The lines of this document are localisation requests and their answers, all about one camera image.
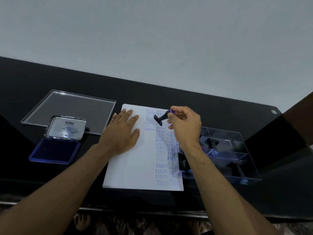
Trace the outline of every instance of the paper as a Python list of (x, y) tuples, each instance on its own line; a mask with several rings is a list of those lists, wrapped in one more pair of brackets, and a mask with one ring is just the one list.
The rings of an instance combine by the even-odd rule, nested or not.
[(139, 115), (132, 131), (139, 128), (140, 136), (134, 148), (110, 160), (102, 187), (183, 191), (181, 173), (173, 176), (173, 163), (178, 165), (174, 132), (166, 120), (160, 126), (153, 118), (167, 110), (127, 104), (122, 108), (133, 109), (131, 117)]

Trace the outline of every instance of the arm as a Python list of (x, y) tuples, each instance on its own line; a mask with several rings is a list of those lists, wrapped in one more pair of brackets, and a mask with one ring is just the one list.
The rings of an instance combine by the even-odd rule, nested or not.
[(268, 222), (232, 187), (199, 145), (200, 116), (188, 107), (172, 106), (169, 129), (184, 151), (196, 179), (215, 234), (277, 234)]
[(64, 172), (53, 178), (0, 217), (0, 234), (63, 234), (90, 186), (107, 162), (133, 148), (139, 130), (131, 129), (139, 116), (132, 110), (114, 114), (99, 143)]

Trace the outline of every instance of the clear acrylic box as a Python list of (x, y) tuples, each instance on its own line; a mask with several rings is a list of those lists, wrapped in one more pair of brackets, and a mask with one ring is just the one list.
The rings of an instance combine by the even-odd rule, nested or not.
[[(185, 179), (194, 179), (184, 152), (174, 136), (172, 139), (173, 176), (182, 173)], [(199, 144), (216, 168), (233, 184), (248, 185), (261, 181), (239, 132), (201, 127)]]

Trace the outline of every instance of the glossy black tabletop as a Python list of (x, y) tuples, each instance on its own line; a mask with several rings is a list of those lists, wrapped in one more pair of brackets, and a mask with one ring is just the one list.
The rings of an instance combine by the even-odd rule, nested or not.
[[(244, 198), (266, 216), (313, 218), (310, 202), (312, 191), (307, 186), (313, 178), (312, 151), (303, 147), (301, 139), (293, 139), (296, 147), (289, 150), (288, 142), (280, 137), (279, 129), (285, 128), (285, 123), (280, 119), (280, 111), (274, 106), (7, 58), (0, 58), (0, 74), (0, 201), (18, 201), (67, 168), (28, 161), (29, 154), (42, 139), (45, 128), (23, 125), (20, 122), (50, 90), (55, 89), (116, 100), (116, 113), (121, 110), (122, 104), (161, 109), (169, 109), (172, 105), (189, 106), (201, 115), (202, 126), (241, 133), (252, 159), (257, 162), (260, 172), (263, 172), (263, 180), (259, 183), (250, 186), (235, 185)], [(280, 126), (275, 128), (271, 123)], [(258, 134), (266, 126), (267, 130)], [(75, 160), (98, 140), (97, 135), (85, 134)], [(278, 156), (278, 159), (271, 161), (278, 151), (271, 150), (271, 147), (283, 149), (282, 157), (290, 154), (296, 156), (291, 159), (292, 163), (273, 165), (273, 162), (282, 157)], [(130, 207), (135, 211), (204, 210), (193, 180), (183, 181), (183, 192), (108, 189), (102, 188), (105, 171), (106, 167), (92, 185), (84, 200), (85, 206), (108, 210)]]

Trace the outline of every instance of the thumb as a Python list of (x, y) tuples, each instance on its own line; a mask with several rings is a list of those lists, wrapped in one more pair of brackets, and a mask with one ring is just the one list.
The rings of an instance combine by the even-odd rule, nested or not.
[(179, 120), (179, 118), (175, 114), (172, 114), (172, 113), (168, 113), (167, 117), (172, 124), (174, 124), (177, 120)]
[(140, 129), (137, 128), (137, 129), (135, 129), (135, 131), (133, 132), (133, 135), (131, 136), (131, 140), (132, 140), (134, 146), (135, 146), (136, 143), (137, 143), (137, 140), (138, 140), (138, 138), (139, 138), (139, 135), (140, 135)]

